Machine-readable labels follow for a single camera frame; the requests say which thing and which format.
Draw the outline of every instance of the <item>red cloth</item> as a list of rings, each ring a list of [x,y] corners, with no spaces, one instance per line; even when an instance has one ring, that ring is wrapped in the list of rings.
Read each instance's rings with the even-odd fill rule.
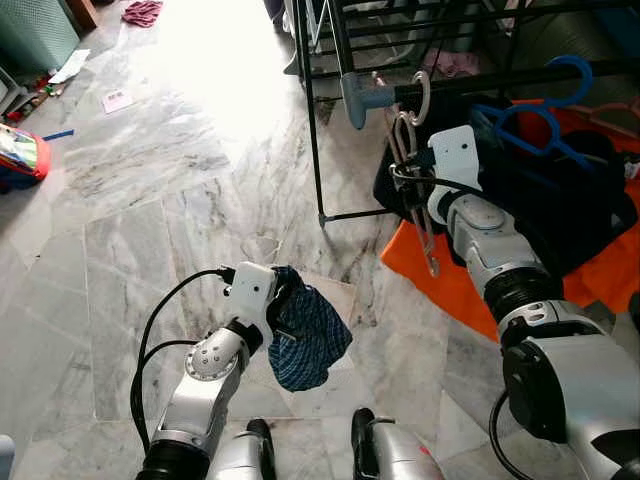
[[[161,9],[162,2],[133,2],[122,14],[122,19],[139,27],[149,28],[155,23]]]
[[[569,110],[555,112],[562,133],[592,129],[605,133],[618,151],[640,153],[640,141],[602,127],[594,127]],[[521,137],[534,145],[545,144],[546,123],[538,115],[519,115]],[[625,188],[640,212],[640,180],[629,180]],[[429,274],[413,224],[402,222],[382,252],[382,262],[408,278],[433,303],[487,338],[498,341],[496,323],[475,291],[466,268],[451,260],[444,234],[436,235],[434,255],[440,262],[440,276]],[[640,290],[640,222],[619,236],[600,254],[563,279],[567,300],[585,307],[602,301],[615,312],[628,309],[631,295]]]

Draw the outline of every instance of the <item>clothes drying rack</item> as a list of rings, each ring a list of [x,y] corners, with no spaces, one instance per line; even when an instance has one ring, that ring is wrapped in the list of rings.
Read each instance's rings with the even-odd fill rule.
[[[357,76],[374,71],[385,71],[397,68],[413,67],[417,69],[420,63],[415,59],[424,58],[425,53],[436,44],[438,55],[443,42],[450,39],[470,38],[476,35],[476,27],[487,27],[492,31],[502,33],[507,37],[506,54],[499,65],[499,71],[491,74],[452,78],[447,80],[432,80],[431,92],[446,91],[449,93],[473,93],[497,90],[500,96],[512,87],[555,82],[576,78],[579,73],[570,67],[560,68],[529,68],[515,70],[513,68],[516,48],[520,36],[521,26],[526,22],[546,15],[557,15],[566,12],[593,11],[604,8],[632,8],[638,5],[637,0],[571,0],[557,4],[543,6],[527,6],[526,0],[518,0],[517,6],[510,10],[497,10],[493,0],[414,0],[414,2],[371,2],[371,0],[324,0],[320,12],[313,12],[312,2],[308,0],[293,0],[293,22],[296,40],[296,58],[298,76],[304,85],[307,97],[309,116],[309,130],[311,136],[311,152],[313,157],[313,172],[315,179],[316,200],[318,206],[318,220],[324,228],[327,222],[345,220],[372,215],[390,213],[386,209],[365,210],[357,212],[327,215],[322,196],[322,177],[320,158],[318,153],[318,139],[316,128],[316,104],[326,101],[343,100],[350,102],[343,96],[333,98],[315,98],[313,80],[336,77],[343,81],[346,77]],[[376,4],[378,8],[368,10],[354,9],[358,4]],[[398,14],[414,15],[412,20],[399,23],[385,23],[382,19]],[[377,25],[353,25],[363,19],[376,19]],[[513,19],[512,26],[507,30],[502,19]],[[394,40],[390,34],[406,32],[407,39]],[[362,39],[372,39],[362,43]],[[321,42],[333,40],[334,48],[326,48]],[[359,45],[352,45],[352,40],[358,39]],[[395,61],[384,62],[380,65],[366,65],[356,67],[354,53],[382,48],[413,46],[413,62],[410,55],[398,55]],[[435,70],[438,55],[431,71]],[[317,72],[311,68],[312,56],[335,56],[337,70]],[[631,74],[640,78],[640,58],[621,58],[590,62],[594,76]],[[419,84],[397,85],[393,89],[394,102],[417,102],[422,98],[422,86]]]

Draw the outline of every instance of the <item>marble floor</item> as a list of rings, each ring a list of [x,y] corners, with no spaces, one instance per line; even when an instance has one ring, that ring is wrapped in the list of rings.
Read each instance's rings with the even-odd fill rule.
[[[23,125],[75,129],[52,142],[53,170],[0,199],[0,432],[17,444],[14,478],[134,478],[142,448],[128,392],[147,315],[179,279],[247,259],[304,272],[354,342],[325,385],[296,394],[257,355],[227,436],[264,416],[281,478],[348,479],[350,416],[366,405],[411,426],[447,478],[509,478],[487,436],[498,346],[381,265],[395,218],[318,226],[305,99],[281,73],[291,40],[256,1],[167,0],[148,30],[120,23],[128,3],[100,10],[84,69]],[[100,99],[118,88],[135,103],[105,115]],[[376,206],[381,132],[379,115],[361,132],[340,104],[323,115],[330,213]],[[198,338],[223,318],[223,299],[219,282],[194,283],[151,341]],[[146,371],[150,426],[181,375],[181,348]],[[538,479],[579,478],[562,447],[504,417],[514,463]]]

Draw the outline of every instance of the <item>black metal rack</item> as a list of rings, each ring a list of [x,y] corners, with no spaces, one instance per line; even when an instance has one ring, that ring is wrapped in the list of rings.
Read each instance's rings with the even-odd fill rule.
[[[518,0],[515,9],[497,11],[493,8],[491,0],[428,0],[418,4],[412,3],[407,6],[386,6],[365,11],[349,10],[345,7],[356,4],[368,3],[371,0],[324,0],[323,10],[328,11],[330,29],[322,30],[323,25],[317,25],[313,36],[309,38],[307,28],[307,10],[305,0],[294,0],[293,20],[296,31],[296,51],[298,61],[298,71],[301,82],[304,83],[307,97],[307,108],[309,114],[309,127],[311,135],[311,151],[313,156],[313,169],[315,177],[316,198],[318,204],[318,219],[320,225],[324,227],[326,222],[344,220],[371,215],[389,213],[388,210],[367,210],[350,213],[340,213],[336,215],[326,215],[324,210],[324,200],[322,196],[322,178],[320,174],[320,162],[318,154],[318,140],[316,130],[315,104],[326,99],[316,99],[313,93],[313,80],[319,78],[340,77],[345,74],[362,74],[373,71],[396,69],[401,67],[417,67],[411,65],[409,61],[403,60],[391,64],[365,66],[357,68],[354,62],[354,52],[375,50],[402,45],[422,45],[420,58],[424,53],[438,42],[439,49],[446,39],[457,39],[473,35],[459,29],[457,33],[450,33],[448,28],[462,25],[490,25],[490,28],[497,29],[497,21],[506,18],[513,18],[513,27],[508,35],[508,46],[504,62],[499,73],[481,74],[472,77],[453,78],[449,80],[432,80],[431,91],[447,91],[455,93],[473,93],[487,90],[498,90],[503,96],[505,90],[515,86],[532,85],[539,83],[555,82],[575,78],[579,75],[575,69],[569,67],[561,68],[532,68],[526,70],[514,70],[514,56],[520,36],[520,29],[524,22],[540,18],[545,15],[555,15],[566,12],[590,11],[603,8],[624,8],[636,7],[638,0],[573,0],[571,2],[561,2],[557,5],[529,6],[526,0]],[[459,14],[460,7],[475,5],[474,13]],[[350,23],[363,18],[388,17],[400,13],[416,13],[425,10],[430,12],[428,20],[408,21],[396,24],[381,24],[376,26],[352,26]],[[398,32],[420,31],[427,32],[420,38],[409,40],[392,40],[388,42],[373,41],[365,45],[352,46],[352,39],[361,37],[375,37],[381,34],[391,34]],[[333,49],[320,49],[318,42],[322,39],[333,39]],[[336,71],[314,72],[311,68],[312,55],[335,55],[337,59]],[[640,58],[623,58],[615,60],[600,60],[590,62],[594,76],[633,74],[640,77]],[[422,87],[420,85],[401,85],[394,87],[395,101],[420,100]]]

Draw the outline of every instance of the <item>blue striped cloth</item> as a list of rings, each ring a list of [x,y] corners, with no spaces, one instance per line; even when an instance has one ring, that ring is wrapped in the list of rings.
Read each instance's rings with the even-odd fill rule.
[[[291,286],[278,323],[296,340],[274,332],[269,362],[278,383],[290,392],[322,385],[328,368],[347,351],[351,333],[333,306],[316,290],[305,285],[291,267],[275,267],[278,284]]]

